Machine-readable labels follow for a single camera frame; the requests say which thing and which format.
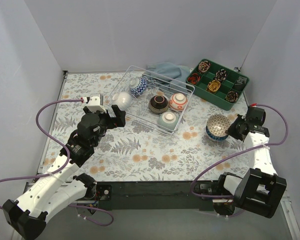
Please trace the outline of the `plain white ribbed bowl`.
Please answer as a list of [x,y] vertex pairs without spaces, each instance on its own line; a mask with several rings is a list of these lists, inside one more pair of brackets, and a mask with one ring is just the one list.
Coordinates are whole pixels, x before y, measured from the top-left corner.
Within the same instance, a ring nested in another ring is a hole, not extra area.
[[127,92],[117,92],[112,97],[112,105],[117,105],[120,110],[125,111],[132,103],[132,97]]

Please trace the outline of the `brown floral pattern bowl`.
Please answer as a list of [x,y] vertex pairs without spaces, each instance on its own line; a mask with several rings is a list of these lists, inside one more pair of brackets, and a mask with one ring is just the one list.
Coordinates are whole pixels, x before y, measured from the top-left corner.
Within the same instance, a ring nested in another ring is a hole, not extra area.
[[206,128],[214,137],[226,137],[231,124],[225,115],[214,114],[208,118]]

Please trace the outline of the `red diamond pattern bowl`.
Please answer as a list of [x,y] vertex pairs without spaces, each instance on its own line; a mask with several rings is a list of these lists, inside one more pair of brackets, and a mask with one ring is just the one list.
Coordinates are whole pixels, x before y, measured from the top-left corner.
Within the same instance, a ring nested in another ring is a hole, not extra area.
[[220,126],[213,127],[205,127],[205,132],[208,137],[215,142],[221,142],[228,138],[228,134],[226,134],[226,130]]

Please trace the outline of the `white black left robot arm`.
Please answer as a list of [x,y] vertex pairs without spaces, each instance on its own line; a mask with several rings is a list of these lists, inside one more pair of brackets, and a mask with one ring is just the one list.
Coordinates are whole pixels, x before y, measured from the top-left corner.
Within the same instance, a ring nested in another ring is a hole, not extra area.
[[[8,199],[2,206],[7,223],[24,239],[34,240],[45,229],[48,221],[73,201],[91,200],[97,193],[97,182],[86,173],[75,173],[94,154],[107,130],[124,127],[126,112],[112,105],[111,117],[103,106],[84,107],[77,128],[70,134],[54,163],[23,195]],[[73,181],[62,185],[70,177]]]

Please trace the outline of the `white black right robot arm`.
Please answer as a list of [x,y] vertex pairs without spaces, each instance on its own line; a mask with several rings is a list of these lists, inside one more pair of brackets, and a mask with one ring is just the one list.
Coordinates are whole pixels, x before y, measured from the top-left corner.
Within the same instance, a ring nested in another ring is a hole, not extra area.
[[235,207],[272,218],[287,188],[285,178],[278,176],[268,146],[270,133],[263,124],[264,109],[249,106],[244,116],[239,115],[227,134],[243,141],[248,149],[249,168],[244,177],[224,172],[216,186],[222,199],[233,196]]

